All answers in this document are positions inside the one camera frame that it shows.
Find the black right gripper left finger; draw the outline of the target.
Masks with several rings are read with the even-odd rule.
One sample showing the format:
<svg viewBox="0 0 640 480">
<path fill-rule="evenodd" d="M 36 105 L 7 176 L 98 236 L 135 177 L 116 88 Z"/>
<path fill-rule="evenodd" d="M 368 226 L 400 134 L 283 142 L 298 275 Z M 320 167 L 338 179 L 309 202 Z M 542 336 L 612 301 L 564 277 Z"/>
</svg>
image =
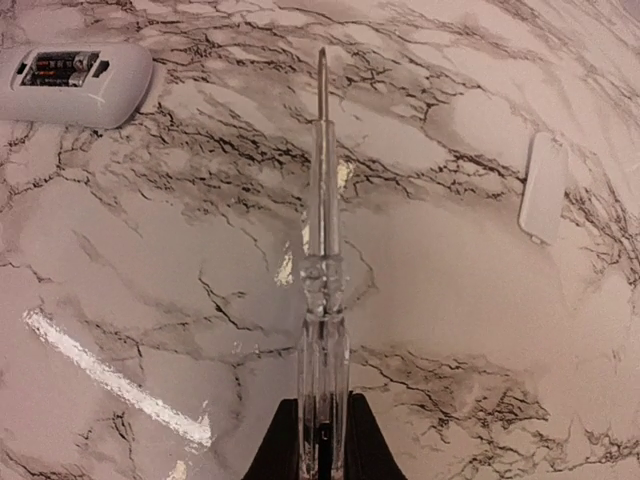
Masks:
<svg viewBox="0 0 640 480">
<path fill-rule="evenodd" d="M 243 480 L 298 480 L 298 403 L 283 399 Z"/>
</svg>

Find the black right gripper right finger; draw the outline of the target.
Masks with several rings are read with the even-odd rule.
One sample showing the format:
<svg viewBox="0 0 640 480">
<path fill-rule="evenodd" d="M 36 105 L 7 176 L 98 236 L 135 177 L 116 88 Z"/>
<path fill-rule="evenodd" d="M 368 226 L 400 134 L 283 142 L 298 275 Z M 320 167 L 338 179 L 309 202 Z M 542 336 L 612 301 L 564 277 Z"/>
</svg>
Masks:
<svg viewBox="0 0 640 480">
<path fill-rule="evenodd" d="M 407 479 L 362 393 L 351 392 L 348 398 L 344 470 L 347 480 Z"/>
</svg>

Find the white battery cover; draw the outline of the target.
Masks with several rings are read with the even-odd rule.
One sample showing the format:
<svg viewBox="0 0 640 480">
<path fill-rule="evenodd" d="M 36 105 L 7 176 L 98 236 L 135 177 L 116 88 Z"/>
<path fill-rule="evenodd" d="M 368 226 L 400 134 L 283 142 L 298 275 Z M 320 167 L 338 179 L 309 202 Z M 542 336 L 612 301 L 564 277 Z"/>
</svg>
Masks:
<svg viewBox="0 0 640 480">
<path fill-rule="evenodd" d="M 539 243 L 551 245 L 557 240 L 568 158 L 567 148 L 551 134 L 538 132 L 533 136 L 518 225 Z"/>
</svg>

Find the white remote control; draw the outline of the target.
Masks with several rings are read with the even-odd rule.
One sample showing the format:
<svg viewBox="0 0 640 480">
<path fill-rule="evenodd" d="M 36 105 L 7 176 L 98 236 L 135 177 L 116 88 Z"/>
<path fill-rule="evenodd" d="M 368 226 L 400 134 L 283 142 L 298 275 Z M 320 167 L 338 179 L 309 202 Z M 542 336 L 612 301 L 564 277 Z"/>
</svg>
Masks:
<svg viewBox="0 0 640 480">
<path fill-rule="evenodd" d="M 1 119 L 112 129 L 144 99 L 153 59 L 126 42 L 1 50 Z"/>
</svg>

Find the lower black AAA battery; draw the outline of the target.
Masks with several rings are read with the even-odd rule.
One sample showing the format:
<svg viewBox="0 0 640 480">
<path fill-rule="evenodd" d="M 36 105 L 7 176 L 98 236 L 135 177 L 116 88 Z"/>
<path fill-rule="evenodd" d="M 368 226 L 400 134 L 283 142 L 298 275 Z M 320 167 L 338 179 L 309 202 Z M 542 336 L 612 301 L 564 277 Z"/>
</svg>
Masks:
<svg viewBox="0 0 640 480">
<path fill-rule="evenodd" d="M 23 86 L 32 87 L 82 87 L 87 74 L 71 71 L 32 71 L 22 82 Z"/>
</svg>

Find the black aaa battery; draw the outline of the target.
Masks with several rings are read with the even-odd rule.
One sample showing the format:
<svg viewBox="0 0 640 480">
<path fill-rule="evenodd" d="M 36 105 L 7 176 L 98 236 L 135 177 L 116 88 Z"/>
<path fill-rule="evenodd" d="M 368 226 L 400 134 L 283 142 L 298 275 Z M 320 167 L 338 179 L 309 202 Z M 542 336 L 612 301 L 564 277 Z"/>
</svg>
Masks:
<svg viewBox="0 0 640 480">
<path fill-rule="evenodd" d="M 22 82 L 23 86 L 32 87 L 82 87 L 87 74 L 71 71 L 32 71 Z"/>
<path fill-rule="evenodd" d="M 41 52 L 34 60 L 36 71 L 71 70 L 85 72 L 91 69 L 99 56 L 95 51 Z"/>
</svg>

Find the upper black AAA battery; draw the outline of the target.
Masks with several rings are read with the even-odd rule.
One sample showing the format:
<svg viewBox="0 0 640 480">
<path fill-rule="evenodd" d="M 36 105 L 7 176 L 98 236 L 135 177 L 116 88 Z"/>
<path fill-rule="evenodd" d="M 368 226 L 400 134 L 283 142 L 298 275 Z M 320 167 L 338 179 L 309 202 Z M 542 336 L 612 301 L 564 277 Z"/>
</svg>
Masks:
<svg viewBox="0 0 640 480">
<path fill-rule="evenodd" d="M 85 72 L 91 69 L 99 56 L 95 51 L 41 52 L 34 60 L 36 71 L 71 70 Z"/>
</svg>

